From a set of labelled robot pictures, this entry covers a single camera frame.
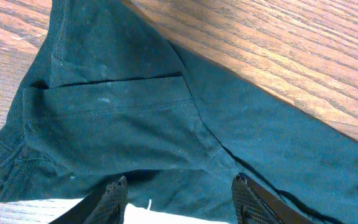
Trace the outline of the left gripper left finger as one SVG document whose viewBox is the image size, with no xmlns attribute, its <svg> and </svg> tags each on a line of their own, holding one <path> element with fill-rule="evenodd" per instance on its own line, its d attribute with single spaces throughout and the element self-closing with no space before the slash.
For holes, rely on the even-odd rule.
<svg viewBox="0 0 358 224">
<path fill-rule="evenodd" d="M 128 204 L 125 176 L 100 186 L 50 224 L 123 224 Z"/>
</svg>

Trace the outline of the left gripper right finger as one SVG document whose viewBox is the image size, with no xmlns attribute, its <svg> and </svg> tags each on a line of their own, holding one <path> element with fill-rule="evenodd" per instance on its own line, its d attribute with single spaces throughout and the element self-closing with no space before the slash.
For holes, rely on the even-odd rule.
<svg viewBox="0 0 358 224">
<path fill-rule="evenodd" d="M 245 173 L 232 180 L 238 224 L 313 224 Z"/>
</svg>

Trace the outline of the dark teal t-shirt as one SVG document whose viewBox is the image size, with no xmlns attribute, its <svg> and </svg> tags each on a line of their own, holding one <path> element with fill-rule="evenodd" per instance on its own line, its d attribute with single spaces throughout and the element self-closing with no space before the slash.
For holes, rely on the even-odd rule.
<svg viewBox="0 0 358 224">
<path fill-rule="evenodd" d="M 245 173 L 317 223 L 358 223 L 358 143 L 162 37 L 119 1 L 54 1 L 0 130 L 0 202 L 83 198 L 235 223 Z"/>
</svg>

